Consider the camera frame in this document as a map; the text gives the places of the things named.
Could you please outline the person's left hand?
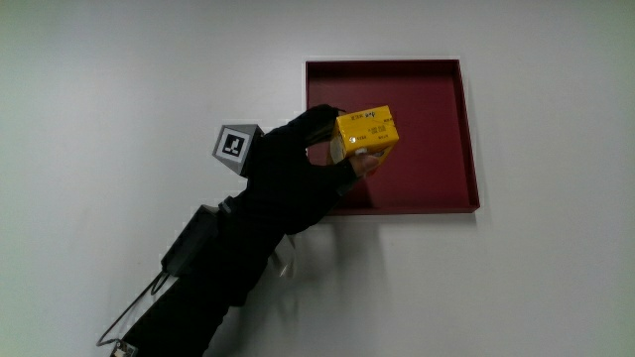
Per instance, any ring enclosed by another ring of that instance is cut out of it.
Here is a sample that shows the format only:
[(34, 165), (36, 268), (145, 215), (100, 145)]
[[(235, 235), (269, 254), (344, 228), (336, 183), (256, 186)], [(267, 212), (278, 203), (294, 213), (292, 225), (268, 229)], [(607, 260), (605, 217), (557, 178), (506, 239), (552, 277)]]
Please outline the person's left hand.
[(335, 107), (318, 105), (258, 139), (247, 166), (247, 187), (223, 200), (220, 210), (286, 234), (318, 223), (379, 167), (378, 158), (370, 154), (327, 166), (310, 162), (307, 148), (329, 140), (338, 114)]

